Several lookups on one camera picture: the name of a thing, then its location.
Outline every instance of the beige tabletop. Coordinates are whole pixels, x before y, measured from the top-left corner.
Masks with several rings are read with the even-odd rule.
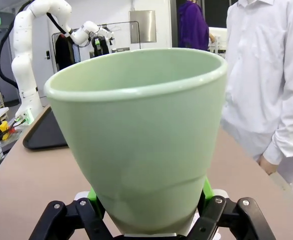
[[[0,240],[29,239],[49,202],[69,204],[78,192],[90,190],[69,149],[33,152],[23,147],[23,138],[0,166]],[[223,130],[208,177],[213,188],[226,190],[235,202],[254,198],[276,239],[293,240],[292,202]],[[119,234],[108,216],[104,221],[114,236]],[[234,239],[228,230],[220,232],[222,240]],[[80,230],[72,239],[88,238]]]

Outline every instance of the yellow object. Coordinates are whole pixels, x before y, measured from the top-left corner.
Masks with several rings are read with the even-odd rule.
[[[8,121],[3,121],[2,124],[0,125],[1,132],[3,133],[4,131],[8,129],[9,129]],[[7,140],[9,136],[10,136],[10,133],[7,132],[6,134],[3,135],[2,140]]]

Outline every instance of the hand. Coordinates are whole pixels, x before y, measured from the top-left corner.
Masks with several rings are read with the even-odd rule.
[[[263,155],[258,159],[257,163],[268,175],[274,174],[279,167],[279,165],[269,163]]]
[[[215,43],[215,41],[216,41],[216,38],[215,38],[215,36],[213,36],[211,33],[209,33],[209,38],[210,38],[210,40],[211,40],[211,43]]]

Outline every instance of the person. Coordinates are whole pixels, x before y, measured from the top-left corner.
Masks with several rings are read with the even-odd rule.
[[[212,43],[215,37],[209,33],[209,27],[203,17],[197,0],[187,0],[179,9],[179,48],[190,48],[207,51],[209,38]]]
[[[270,175],[293,157],[293,0],[238,0],[226,24],[221,125]]]

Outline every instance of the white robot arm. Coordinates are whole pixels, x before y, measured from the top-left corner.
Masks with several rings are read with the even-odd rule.
[[[105,37],[107,42],[113,39],[112,32],[91,21],[86,21],[78,30],[73,31],[68,25],[71,12],[72,8],[65,0],[34,0],[26,10],[15,17],[13,27],[15,58],[12,62],[12,71],[21,98],[21,106],[15,116],[22,115],[26,118],[27,124],[32,123],[43,109],[32,70],[32,22],[35,18],[47,13],[52,14],[57,18],[59,26],[77,45],[86,42],[91,34]]]

